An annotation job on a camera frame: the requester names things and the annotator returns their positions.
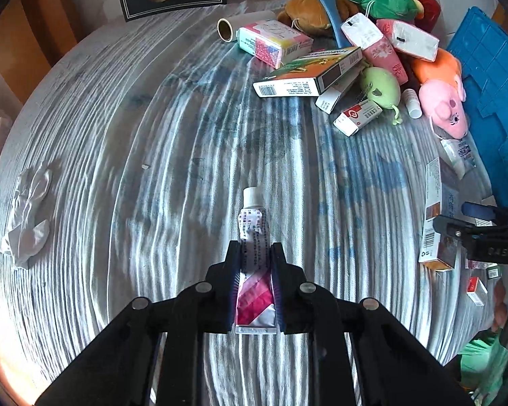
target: bottle cap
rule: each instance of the bottle cap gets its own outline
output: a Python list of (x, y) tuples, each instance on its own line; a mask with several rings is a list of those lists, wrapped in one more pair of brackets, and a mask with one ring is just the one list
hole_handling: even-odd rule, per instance
[(242, 206), (247, 207), (263, 207), (263, 196), (261, 195), (261, 188), (256, 186), (245, 188), (242, 191)]

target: metal pivot bolt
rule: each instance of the metal pivot bolt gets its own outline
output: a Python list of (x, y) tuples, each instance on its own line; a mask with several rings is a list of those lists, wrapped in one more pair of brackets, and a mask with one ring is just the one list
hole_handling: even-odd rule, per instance
[(195, 290), (198, 293), (209, 293), (213, 289), (213, 286), (206, 281), (200, 282), (195, 286)]
[(376, 299), (373, 299), (373, 298), (367, 298), (363, 301), (363, 306), (367, 309), (367, 310), (377, 310), (378, 307), (380, 306), (380, 304), (378, 303), (378, 301)]
[(131, 307), (134, 310), (144, 310), (149, 306), (149, 300), (147, 298), (135, 298), (131, 302)]
[(313, 283), (302, 283), (299, 286), (299, 290), (303, 293), (314, 293), (316, 291), (316, 285)]

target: pink tissue package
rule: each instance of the pink tissue package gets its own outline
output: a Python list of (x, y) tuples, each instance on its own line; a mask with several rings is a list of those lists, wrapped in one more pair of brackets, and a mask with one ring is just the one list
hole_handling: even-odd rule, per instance
[(425, 61), (435, 61), (439, 43), (437, 37), (399, 20), (380, 19), (377, 27), (397, 51)]
[(408, 82), (408, 75), (393, 46), (365, 15), (358, 13), (348, 18), (342, 23), (341, 30), (353, 45), (361, 48), (363, 56), (372, 65), (388, 70), (399, 85)]

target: pink plush toy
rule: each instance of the pink plush toy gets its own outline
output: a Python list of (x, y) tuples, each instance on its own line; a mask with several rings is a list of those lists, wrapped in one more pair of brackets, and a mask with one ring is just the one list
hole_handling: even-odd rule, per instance
[(429, 80), (421, 86), (418, 96), (421, 109), (436, 126), (454, 139), (465, 136), (468, 125), (455, 87), (440, 80)]

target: paper roll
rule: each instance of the paper roll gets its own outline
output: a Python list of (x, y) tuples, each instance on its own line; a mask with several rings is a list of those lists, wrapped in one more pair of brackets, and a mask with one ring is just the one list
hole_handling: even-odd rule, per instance
[(217, 23), (218, 35), (227, 43), (237, 41), (237, 31), (248, 24), (263, 20), (276, 20), (275, 13), (271, 10), (262, 12), (242, 13), (234, 17), (220, 18)]

